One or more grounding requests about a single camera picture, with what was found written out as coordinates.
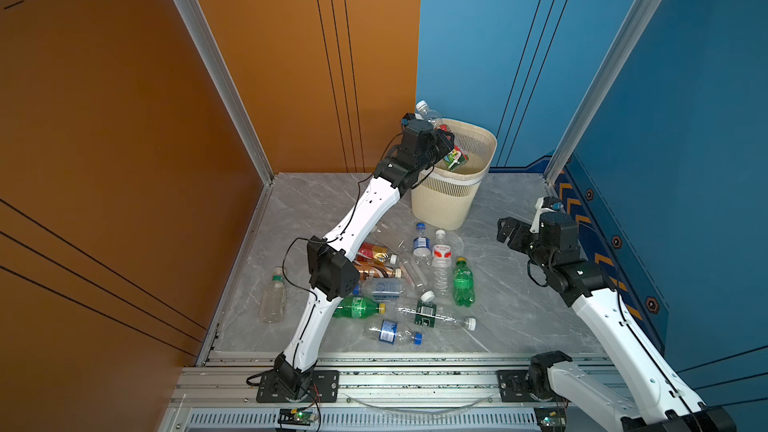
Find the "Wahaha clear water bottle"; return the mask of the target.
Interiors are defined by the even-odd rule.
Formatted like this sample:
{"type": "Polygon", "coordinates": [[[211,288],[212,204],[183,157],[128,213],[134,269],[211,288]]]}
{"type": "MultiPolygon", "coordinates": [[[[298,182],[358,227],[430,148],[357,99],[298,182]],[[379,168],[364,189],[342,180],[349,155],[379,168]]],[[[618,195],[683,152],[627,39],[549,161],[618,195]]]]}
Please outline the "Wahaha clear water bottle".
{"type": "Polygon", "coordinates": [[[452,260],[452,248],[448,242],[447,233],[443,229],[438,229],[432,244],[432,267],[434,288],[441,298],[447,298],[450,295],[449,274],[452,260]]]}

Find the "clear bottle dark green label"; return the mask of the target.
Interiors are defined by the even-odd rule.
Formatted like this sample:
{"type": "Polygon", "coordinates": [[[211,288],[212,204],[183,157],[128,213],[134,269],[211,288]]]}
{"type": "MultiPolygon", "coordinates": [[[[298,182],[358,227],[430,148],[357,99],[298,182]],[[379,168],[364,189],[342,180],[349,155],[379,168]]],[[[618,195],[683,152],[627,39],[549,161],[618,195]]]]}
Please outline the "clear bottle dark green label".
{"type": "Polygon", "coordinates": [[[405,302],[395,305],[394,310],[403,321],[423,328],[475,331],[478,325],[475,317],[454,313],[452,309],[432,302],[405,302]]]}

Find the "clear bottle green neck band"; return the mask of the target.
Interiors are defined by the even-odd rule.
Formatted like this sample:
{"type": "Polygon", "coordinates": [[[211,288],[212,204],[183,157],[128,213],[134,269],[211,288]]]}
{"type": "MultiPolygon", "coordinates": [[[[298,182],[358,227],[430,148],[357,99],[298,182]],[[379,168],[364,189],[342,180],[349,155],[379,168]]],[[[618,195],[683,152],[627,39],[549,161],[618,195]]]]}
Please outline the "clear bottle green neck band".
{"type": "Polygon", "coordinates": [[[268,324],[282,322],[284,319],[285,299],[284,268],[278,266],[273,269],[270,281],[266,284],[262,294],[259,311],[261,321],[268,324]]]}

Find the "clear bottle green cap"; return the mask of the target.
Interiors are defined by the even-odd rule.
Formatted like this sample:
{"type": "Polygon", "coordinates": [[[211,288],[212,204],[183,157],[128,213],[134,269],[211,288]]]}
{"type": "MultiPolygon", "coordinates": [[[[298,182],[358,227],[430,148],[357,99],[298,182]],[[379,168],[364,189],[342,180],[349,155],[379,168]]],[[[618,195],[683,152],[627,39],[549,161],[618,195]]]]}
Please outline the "clear bottle green cap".
{"type": "Polygon", "coordinates": [[[439,128],[443,124],[442,116],[424,100],[416,104],[415,115],[420,119],[428,121],[434,128],[439,128]]]}

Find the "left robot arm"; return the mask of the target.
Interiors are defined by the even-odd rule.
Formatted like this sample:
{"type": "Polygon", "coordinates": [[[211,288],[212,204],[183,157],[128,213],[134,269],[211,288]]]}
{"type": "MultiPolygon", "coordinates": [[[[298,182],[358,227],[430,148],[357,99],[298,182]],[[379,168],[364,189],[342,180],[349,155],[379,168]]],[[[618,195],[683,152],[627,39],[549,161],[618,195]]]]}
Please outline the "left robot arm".
{"type": "Polygon", "coordinates": [[[290,399],[301,399],[311,390],[312,371],[333,311],[359,281],[353,262],[362,243],[385,213],[454,146],[452,132],[418,114],[406,114],[401,133],[392,139],[371,178],[358,183],[358,197],[346,216],[324,236],[304,240],[310,274],[307,302],[293,337],[273,366],[290,399]]]}

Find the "small green Sprite bottle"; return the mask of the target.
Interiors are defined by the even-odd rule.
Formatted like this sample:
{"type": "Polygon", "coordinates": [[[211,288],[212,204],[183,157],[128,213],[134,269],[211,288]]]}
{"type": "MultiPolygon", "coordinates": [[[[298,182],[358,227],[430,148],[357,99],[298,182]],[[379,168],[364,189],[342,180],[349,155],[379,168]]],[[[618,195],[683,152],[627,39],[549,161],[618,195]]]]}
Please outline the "small green Sprite bottle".
{"type": "Polygon", "coordinates": [[[476,299],[474,275],[464,257],[456,259],[453,273],[453,299],[460,307],[471,307],[476,299]]]}

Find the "guava label clear bottle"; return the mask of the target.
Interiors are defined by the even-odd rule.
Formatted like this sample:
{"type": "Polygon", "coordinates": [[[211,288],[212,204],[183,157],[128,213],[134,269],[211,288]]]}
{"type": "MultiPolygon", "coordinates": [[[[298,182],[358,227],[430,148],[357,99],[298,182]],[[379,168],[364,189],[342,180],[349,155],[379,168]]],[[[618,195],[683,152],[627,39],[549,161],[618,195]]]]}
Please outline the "guava label clear bottle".
{"type": "Polygon", "coordinates": [[[418,299],[425,303],[433,302],[436,299],[436,295],[419,264],[410,255],[401,255],[399,262],[418,299]]]}

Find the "pale blue label bottle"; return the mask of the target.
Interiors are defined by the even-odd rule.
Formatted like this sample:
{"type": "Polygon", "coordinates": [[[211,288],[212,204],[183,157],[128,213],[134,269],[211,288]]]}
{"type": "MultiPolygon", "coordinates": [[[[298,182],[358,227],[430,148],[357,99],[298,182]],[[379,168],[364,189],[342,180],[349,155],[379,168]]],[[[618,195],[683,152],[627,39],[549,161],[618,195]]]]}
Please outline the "pale blue label bottle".
{"type": "Polygon", "coordinates": [[[373,278],[360,282],[353,290],[355,296],[364,296],[374,301],[390,301],[406,295],[405,282],[399,278],[373,278]]]}

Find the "right circuit board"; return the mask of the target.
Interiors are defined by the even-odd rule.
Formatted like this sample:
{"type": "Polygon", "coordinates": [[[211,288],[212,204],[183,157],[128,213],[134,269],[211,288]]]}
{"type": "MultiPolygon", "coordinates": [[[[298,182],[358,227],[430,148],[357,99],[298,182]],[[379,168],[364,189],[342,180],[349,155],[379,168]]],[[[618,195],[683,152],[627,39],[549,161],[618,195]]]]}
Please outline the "right circuit board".
{"type": "Polygon", "coordinates": [[[567,417],[561,409],[535,408],[536,423],[542,432],[565,432],[567,417]]]}

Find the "circuit board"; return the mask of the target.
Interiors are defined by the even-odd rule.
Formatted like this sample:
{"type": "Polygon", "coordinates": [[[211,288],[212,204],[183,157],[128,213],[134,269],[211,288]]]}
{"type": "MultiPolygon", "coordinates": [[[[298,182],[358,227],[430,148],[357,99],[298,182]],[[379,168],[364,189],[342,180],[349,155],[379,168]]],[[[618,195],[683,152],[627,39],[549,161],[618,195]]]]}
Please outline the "circuit board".
{"type": "Polygon", "coordinates": [[[535,408],[536,423],[542,432],[565,432],[567,417],[561,409],[535,408]]]}
{"type": "Polygon", "coordinates": [[[279,430],[309,430],[319,422],[319,416],[313,410],[283,408],[279,410],[276,424],[279,430]]]}

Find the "clear bottle blue cap front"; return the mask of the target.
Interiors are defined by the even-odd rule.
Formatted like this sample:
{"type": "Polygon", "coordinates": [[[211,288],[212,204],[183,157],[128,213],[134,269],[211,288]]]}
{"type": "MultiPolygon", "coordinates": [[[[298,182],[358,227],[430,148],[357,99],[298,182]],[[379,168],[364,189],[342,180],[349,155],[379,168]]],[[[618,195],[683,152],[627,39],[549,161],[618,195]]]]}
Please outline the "clear bottle blue cap front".
{"type": "Polygon", "coordinates": [[[364,335],[376,342],[392,346],[421,346],[423,334],[406,324],[385,318],[373,318],[366,324],[364,335]]]}

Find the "left circuit board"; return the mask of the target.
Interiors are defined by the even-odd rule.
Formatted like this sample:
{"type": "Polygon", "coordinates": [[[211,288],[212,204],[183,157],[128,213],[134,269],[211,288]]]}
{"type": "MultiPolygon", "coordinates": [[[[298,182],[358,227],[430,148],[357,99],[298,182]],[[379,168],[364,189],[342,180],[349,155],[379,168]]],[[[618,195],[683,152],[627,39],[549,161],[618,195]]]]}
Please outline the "left circuit board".
{"type": "Polygon", "coordinates": [[[279,410],[276,424],[279,430],[309,430],[319,422],[319,416],[313,410],[283,408],[279,410]]]}

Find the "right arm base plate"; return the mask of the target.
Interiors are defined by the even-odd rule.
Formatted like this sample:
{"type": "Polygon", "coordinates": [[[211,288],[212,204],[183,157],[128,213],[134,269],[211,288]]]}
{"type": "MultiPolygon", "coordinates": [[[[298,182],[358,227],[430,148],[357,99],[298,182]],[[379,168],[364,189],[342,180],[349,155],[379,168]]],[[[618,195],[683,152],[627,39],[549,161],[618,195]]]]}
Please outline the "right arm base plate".
{"type": "Polygon", "coordinates": [[[545,372],[536,370],[499,370],[496,372],[503,402],[567,402],[554,392],[545,372]]]}

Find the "aluminium front rail frame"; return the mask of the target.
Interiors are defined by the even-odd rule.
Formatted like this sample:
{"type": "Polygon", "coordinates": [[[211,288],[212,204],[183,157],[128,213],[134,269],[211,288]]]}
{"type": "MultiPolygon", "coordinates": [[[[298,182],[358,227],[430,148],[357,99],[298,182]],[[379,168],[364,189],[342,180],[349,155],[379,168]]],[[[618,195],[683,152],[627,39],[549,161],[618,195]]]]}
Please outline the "aluminium front rail frame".
{"type": "MultiPolygon", "coordinates": [[[[604,354],[576,354],[587,375],[623,398],[631,396],[604,354]]],[[[181,373],[161,417],[161,431],[541,431],[535,408],[561,409],[566,431],[607,431],[569,402],[503,402],[496,372],[528,370],[512,353],[325,353],[315,370],[338,370],[335,403],[258,403],[264,353],[215,352],[181,373]],[[279,430],[280,409],[313,410],[309,430],[279,430]]]]}

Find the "left aluminium corner post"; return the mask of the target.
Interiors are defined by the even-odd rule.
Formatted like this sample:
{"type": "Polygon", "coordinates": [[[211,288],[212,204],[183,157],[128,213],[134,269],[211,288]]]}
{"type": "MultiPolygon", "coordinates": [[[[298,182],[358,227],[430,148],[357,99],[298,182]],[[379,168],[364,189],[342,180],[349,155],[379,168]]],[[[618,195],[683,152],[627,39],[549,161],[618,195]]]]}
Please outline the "left aluminium corner post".
{"type": "Polygon", "coordinates": [[[199,0],[173,2],[254,168],[261,181],[270,187],[275,174],[199,0]]]}

